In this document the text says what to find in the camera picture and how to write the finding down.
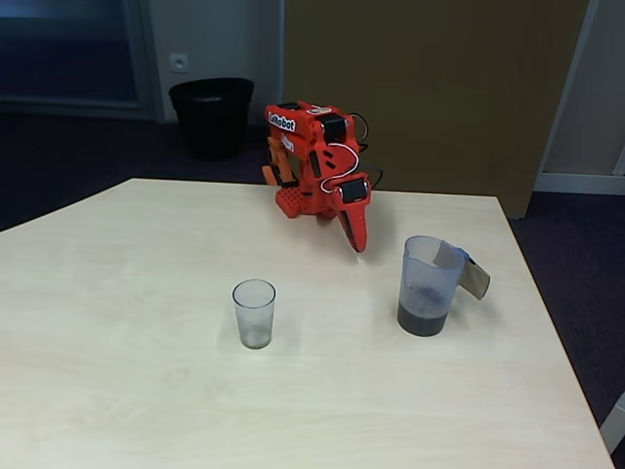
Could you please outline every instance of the table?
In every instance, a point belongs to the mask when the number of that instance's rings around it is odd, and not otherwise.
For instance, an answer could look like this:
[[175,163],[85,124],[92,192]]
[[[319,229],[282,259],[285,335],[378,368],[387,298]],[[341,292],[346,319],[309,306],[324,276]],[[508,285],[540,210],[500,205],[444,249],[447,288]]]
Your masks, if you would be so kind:
[[[495,198],[375,192],[357,255],[274,192],[132,180],[0,234],[0,467],[612,467]],[[411,235],[493,278],[433,338],[395,319]],[[250,277],[277,289],[260,351]]]

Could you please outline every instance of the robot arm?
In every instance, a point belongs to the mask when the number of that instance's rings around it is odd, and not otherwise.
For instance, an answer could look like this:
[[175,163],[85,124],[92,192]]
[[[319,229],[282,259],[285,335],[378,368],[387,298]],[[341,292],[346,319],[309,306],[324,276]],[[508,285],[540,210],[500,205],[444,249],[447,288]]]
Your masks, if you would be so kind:
[[[338,216],[352,247],[366,246],[364,207],[371,198],[365,173],[357,173],[358,141],[354,119],[336,107],[304,102],[269,106],[271,164],[263,168],[268,184],[280,185],[276,203],[289,217]],[[299,160],[297,177],[289,153]]]

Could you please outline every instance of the dark carpet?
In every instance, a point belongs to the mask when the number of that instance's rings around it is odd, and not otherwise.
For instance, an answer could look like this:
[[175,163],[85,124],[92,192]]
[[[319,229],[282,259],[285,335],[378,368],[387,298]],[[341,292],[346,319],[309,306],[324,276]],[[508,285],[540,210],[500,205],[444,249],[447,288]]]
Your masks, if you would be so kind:
[[[177,126],[0,115],[0,230],[130,178],[261,183],[264,129],[237,157],[192,158]],[[511,222],[591,410],[625,391],[625,197],[535,193]],[[616,451],[625,469],[625,444]]]

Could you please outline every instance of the white cable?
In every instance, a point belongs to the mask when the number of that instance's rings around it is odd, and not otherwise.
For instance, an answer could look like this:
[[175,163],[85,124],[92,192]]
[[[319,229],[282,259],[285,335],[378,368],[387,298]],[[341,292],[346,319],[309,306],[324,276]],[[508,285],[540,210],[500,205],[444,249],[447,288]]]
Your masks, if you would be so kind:
[[328,144],[329,147],[341,147],[343,149],[348,150],[355,158],[355,165],[352,169],[348,170],[347,172],[343,173],[343,174],[339,174],[338,176],[332,176],[331,178],[327,178],[324,179],[323,181],[321,181],[321,190],[324,191],[325,193],[332,193],[332,191],[329,191],[328,189],[326,189],[323,185],[325,183],[327,183],[328,181],[331,181],[333,179],[338,179],[338,178],[344,178],[345,176],[347,176],[348,174],[352,174],[353,171],[355,171],[355,169],[358,167],[358,153],[356,153],[353,149],[351,149],[350,147],[348,147],[345,144]]

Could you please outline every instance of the black trash bin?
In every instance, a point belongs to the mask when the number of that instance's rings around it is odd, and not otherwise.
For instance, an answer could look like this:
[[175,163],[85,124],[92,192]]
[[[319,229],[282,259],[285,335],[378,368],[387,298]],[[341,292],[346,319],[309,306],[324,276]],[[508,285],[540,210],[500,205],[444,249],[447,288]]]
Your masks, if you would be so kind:
[[239,152],[253,91],[254,83],[244,78],[190,81],[169,90],[193,156],[216,160]]

